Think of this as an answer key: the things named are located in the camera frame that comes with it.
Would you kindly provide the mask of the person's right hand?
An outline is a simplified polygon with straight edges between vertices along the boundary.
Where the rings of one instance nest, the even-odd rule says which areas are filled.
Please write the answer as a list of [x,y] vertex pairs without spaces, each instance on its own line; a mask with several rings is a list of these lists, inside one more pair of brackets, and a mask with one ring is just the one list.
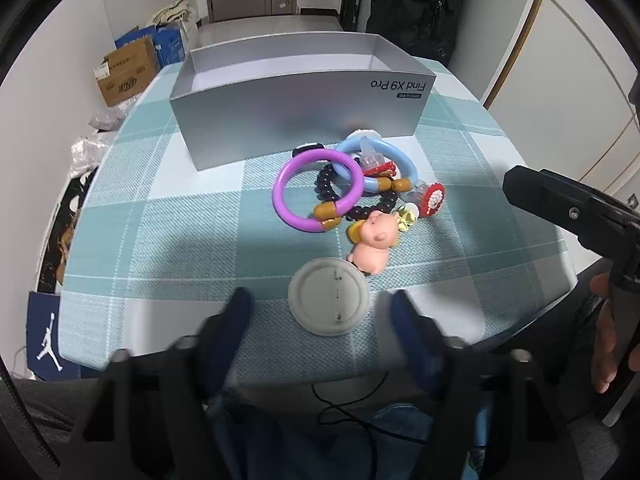
[[590,292],[604,300],[596,325],[596,340],[591,361],[591,380],[597,393],[605,393],[617,373],[617,363],[614,356],[617,334],[610,300],[608,300],[608,274],[596,275],[590,281]]

